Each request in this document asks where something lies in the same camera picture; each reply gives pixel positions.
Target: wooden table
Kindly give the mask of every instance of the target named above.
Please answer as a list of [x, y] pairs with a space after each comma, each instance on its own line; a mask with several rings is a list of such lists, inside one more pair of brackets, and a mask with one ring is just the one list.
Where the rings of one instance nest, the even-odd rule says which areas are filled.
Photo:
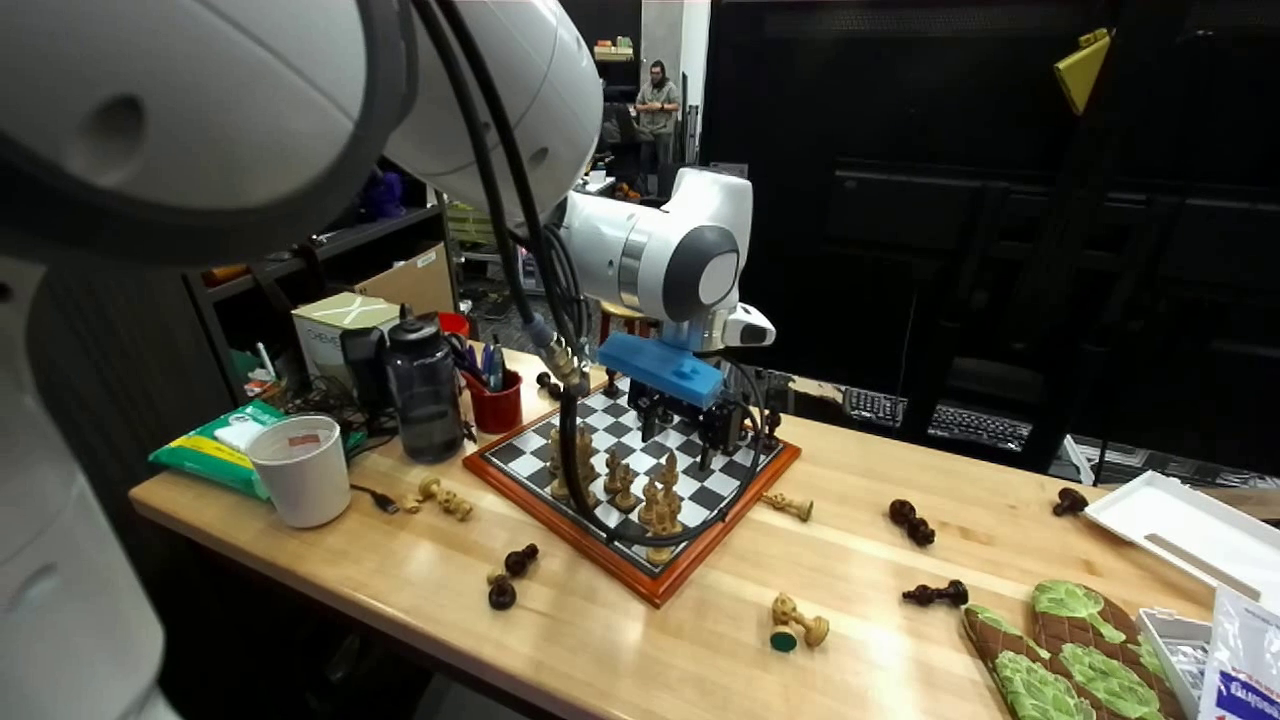
[[[525, 385], [526, 415], [547, 400]], [[476, 474], [412, 462], [398, 445], [355, 460], [350, 480], [408, 489], [441, 474], [476, 499], [466, 525], [437, 508], [385, 515], [368, 496], [291, 530], [265, 505], [183, 474], [130, 493], [140, 515], [309, 590], [419, 652], [561, 714], [1000, 714], [956, 630], [956, 611], [911, 606], [911, 585], [964, 579], [972, 601], [1019, 621], [1037, 579], [1082, 579], [1122, 606], [1206, 614], [1210, 590], [1089, 518], [1054, 518], [1054, 480], [943, 455], [813, 418], [785, 418], [803, 446], [781, 493], [817, 499], [797, 525], [756, 508], [657, 611]], [[927, 553], [884, 518], [906, 496], [937, 527]], [[483, 577], [539, 543], [519, 603], [492, 611]], [[774, 590], [830, 621], [817, 652], [767, 652]]]

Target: wall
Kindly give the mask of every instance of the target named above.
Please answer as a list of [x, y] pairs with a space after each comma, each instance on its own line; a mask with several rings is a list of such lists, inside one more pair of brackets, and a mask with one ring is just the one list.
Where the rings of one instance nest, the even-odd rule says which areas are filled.
[[688, 74], [688, 105], [704, 105], [708, 40], [711, 40], [711, 0], [684, 0], [684, 7], [679, 7], [679, 67]]
[[638, 2], [638, 67], [648, 67], [648, 58], [663, 58], [667, 70], [677, 74], [677, 67], [679, 67], [679, 23], [684, 23], [684, 2], [679, 0], [645, 0]]

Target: chess piece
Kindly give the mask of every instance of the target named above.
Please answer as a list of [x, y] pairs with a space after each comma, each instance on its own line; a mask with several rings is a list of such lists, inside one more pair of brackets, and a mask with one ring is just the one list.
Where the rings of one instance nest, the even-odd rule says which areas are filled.
[[797, 645], [821, 646], [830, 637], [830, 625], [824, 614], [801, 614], [793, 597], [774, 597], [767, 603], [767, 621], [770, 621], [767, 645], [774, 652], [793, 652]]
[[937, 530], [923, 515], [906, 518], [906, 536], [917, 548], [927, 548], [937, 540]]
[[[596, 480], [593, 437], [589, 437], [585, 426], [575, 426], [573, 446], [575, 446], [575, 450], [573, 450], [573, 460], [575, 460], [575, 480], [581, 480], [581, 489], [585, 489], [589, 508], [596, 508], [599, 496], [593, 493], [593, 480]], [[551, 499], [556, 499], [556, 505], [573, 505], [573, 493], [567, 493], [567, 485], [565, 485], [561, 426], [556, 426], [556, 437], [551, 437], [551, 450], [556, 450], [556, 460], [551, 460], [551, 474], [556, 474]]]
[[533, 559], [534, 559], [534, 543], [525, 543], [525, 548], [503, 554], [503, 572], [508, 577], [525, 577]]
[[635, 473], [625, 462], [618, 450], [608, 450], [608, 474], [602, 474], [602, 496], [617, 511], [633, 511], [638, 496], [633, 493]]
[[1078, 515], [1089, 508], [1089, 496], [1078, 496], [1077, 489], [1058, 489], [1050, 515]]
[[489, 577], [489, 606], [508, 611], [513, 603], [517, 603], [513, 577], [503, 577], [503, 572]]
[[785, 423], [785, 410], [774, 408], [764, 408], [764, 446], [770, 450], [774, 446], [774, 426]]
[[911, 499], [890, 499], [890, 505], [888, 505], [888, 518], [890, 518], [894, 527], [906, 527], [906, 525], [917, 518], [917, 505], [911, 505]]
[[657, 408], [638, 405], [635, 415], [638, 415], [638, 439], [648, 445], [657, 437]]
[[906, 603], [953, 603], [953, 606], [964, 606], [969, 603], [969, 588], [964, 579], [946, 579], [943, 588], [927, 588], [927, 585], [917, 585], [904, 590]]
[[931, 603], [931, 588], [917, 585], [917, 588], [904, 590], [904, 601], [917, 603], [917, 606], [927, 606]]
[[617, 367], [602, 367], [602, 395], [608, 395], [608, 400], [618, 400], [618, 395], [625, 395], [625, 389], [617, 385]]
[[454, 496], [454, 493], [441, 493], [437, 505], [441, 505], [444, 515], [452, 515], [458, 525], [472, 515], [472, 505], [463, 496]]
[[714, 446], [711, 446], [711, 445], [701, 445], [701, 446], [694, 446], [694, 473], [708, 474], [708, 473], [711, 473], [711, 455], [714, 455]]
[[797, 515], [801, 525], [813, 518], [813, 499], [793, 499], [793, 496], [770, 493], [770, 496], [764, 496], [764, 505], [785, 511], [785, 515]]
[[[648, 485], [645, 485], [645, 505], [638, 505], [645, 536], [677, 536], [684, 527], [679, 525], [684, 499], [677, 496], [677, 480], [663, 469], [658, 469], [658, 474], [648, 474]], [[645, 554], [648, 554], [648, 562], [667, 562], [670, 548], [648, 548]]]

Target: bottle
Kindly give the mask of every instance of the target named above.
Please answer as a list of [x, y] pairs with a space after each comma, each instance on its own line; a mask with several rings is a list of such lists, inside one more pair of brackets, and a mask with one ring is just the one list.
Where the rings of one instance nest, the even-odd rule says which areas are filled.
[[441, 462], [463, 445], [458, 380], [437, 316], [388, 333], [388, 389], [412, 460]]

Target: box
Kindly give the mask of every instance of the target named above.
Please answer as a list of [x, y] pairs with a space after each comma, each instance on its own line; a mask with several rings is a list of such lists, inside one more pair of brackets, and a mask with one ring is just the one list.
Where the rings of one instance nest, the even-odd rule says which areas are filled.
[[379, 275], [368, 275], [355, 290], [405, 303], [408, 316], [452, 312], [448, 255], [444, 246], [426, 246]]
[[379, 294], [334, 290], [315, 303], [291, 309], [291, 329], [303, 347], [303, 362], [313, 380], [338, 380], [350, 389], [350, 371], [345, 362], [345, 333], [392, 329], [398, 323], [398, 303]]

